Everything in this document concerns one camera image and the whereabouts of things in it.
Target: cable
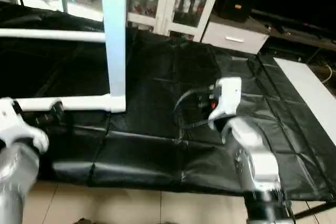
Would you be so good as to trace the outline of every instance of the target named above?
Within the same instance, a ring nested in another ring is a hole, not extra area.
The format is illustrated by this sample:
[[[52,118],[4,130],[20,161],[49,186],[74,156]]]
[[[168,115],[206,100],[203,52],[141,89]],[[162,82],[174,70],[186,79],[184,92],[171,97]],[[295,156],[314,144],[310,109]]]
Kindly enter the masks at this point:
[[[316,215],[313,215],[314,219],[316,220],[317,224],[320,224],[319,220],[317,219]]]
[[[197,89],[189,89],[187,92],[185,92],[181,97],[178,99],[178,101],[175,104],[175,107],[173,109],[173,113],[175,113],[176,109],[180,106],[180,103],[186,99],[187,97],[191,96],[192,94],[196,93],[207,93],[209,91],[209,88],[197,88]]]
[[[221,115],[221,116],[219,116],[217,118],[214,118],[212,120],[205,119],[205,120],[201,120],[201,121],[198,121],[198,122],[195,122],[195,123],[180,125],[180,128],[182,128],[184,130],[190,130],[190,129],[193,129],[193,128],[200,127],[200,126],[203,126],[205,124],[208,124],[208,122],[210,122],[210,121],[215,121],[215,120],[224,119],[224,118],[232,118],[234,116],[244,116],[244,115],[224,114],[224,115]]]
[[[330,73],[329,73],[329,76],[325,80],[322,81],[323,84],[325,84],[327,81],[329,81],[331,79],[331,77],[332,77],[332,69],[331,69],[331,67],[328,64],[326,64],[326,67],[328,67]]]
[[[175,104],[175,107],[173,109],[173,113],[175,113],[176,109],[180,106],[181,102],[184,101],[187,97],[191,96],[192,94],[197,94],[197,93],[208,93],[210,91],[210,87],[206,88],[196,88],[196,89],[190,89],[186,91],[181,97],[178,99],[178,101]],[[218,119],[223,119],[223,118],[229,118],[235,115],[232,114],[224,114],[221,115],[217,118],[214,118],[213,121],[218,120]],[[193,129],[196,127],[203,126],[209,122],[209,119],[201,120],[195,123],[190,123],[190,124],[184,124],[184,125],[179,125],[181,129],[188,130],[188,129]]]

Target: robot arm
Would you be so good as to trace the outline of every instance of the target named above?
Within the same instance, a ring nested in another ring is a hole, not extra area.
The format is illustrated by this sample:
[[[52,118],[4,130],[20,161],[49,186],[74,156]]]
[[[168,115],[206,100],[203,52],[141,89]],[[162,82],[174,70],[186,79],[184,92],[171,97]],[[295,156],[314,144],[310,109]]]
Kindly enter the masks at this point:
[[[39,154],[47,151],[48,136],[28,125],[11,99],[0,99],[0,223],[21,224],[24,200],[36,181]]]
[[[244,191],[247,223],[293,223],[282,198],[277,160],[263,145],[261,135],[243,118],[236,117],[223,128],[222,141],[234,146],[233,159]]]
[[[38,168],[38,154],[25,143],[14,143],[0,152],[0,223],[22,223],[24,200]]]
[[[209,116],[209,126],[213,130],[214,121],[221,115],[236,113],[241,86],[241,79],[236,77],[222,78],[216,82],[212,98],[217,106]],[[239,116],[227,120],[220,133],[223,144],[233,158],[244,192],[247,223],[292,224],[282,198],[277,160],[264,146],[262,136]]]

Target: white cabinet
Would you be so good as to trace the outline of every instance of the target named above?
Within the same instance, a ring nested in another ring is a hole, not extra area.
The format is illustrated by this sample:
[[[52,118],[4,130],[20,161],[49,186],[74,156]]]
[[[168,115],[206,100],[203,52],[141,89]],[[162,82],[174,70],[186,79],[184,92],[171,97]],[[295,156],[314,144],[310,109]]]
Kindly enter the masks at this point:
[[[128,25],[200,41],[215,0],[128,0]]]
[[[267,38],[265,34],[210,21],[202,43],[257,54]]]

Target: black plastic sheet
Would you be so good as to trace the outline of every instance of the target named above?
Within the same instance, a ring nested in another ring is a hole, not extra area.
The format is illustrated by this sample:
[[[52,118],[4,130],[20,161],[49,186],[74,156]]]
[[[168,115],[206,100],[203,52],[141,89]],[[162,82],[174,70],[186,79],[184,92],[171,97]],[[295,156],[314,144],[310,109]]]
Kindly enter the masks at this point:
[[[99,22],[4,3],[0,27],[103,30]],[[109,92],[104,44],[0,38],[0,57],[0,97]],[[242,77],[238,114],[249,115],[261,128],[289,198],[332,200],[336,147],[272,55],[256,57],[133,29],[127,29],[126,113],[67,112],[66,123],[45,128],[50,148],[41,157],[40,178],[239,195],[219,133],[207,125],[178,126],[203,119],[196,99],[173,114],[182,93],[225,76]]]

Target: tiled floor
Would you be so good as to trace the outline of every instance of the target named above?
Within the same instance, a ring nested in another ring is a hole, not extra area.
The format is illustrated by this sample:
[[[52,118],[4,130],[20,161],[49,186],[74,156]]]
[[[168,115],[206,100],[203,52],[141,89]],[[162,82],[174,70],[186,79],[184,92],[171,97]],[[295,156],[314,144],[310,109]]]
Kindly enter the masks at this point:
[[[294,212],[307,208],[305,202],[293,203]],[[239,197],[38,182],[27,198],[24,224],[73,224],[83,217],[97,224],[245,224],[246,209]],[[329,210],[297,223],[331,224],[334,218],[336,210]]]

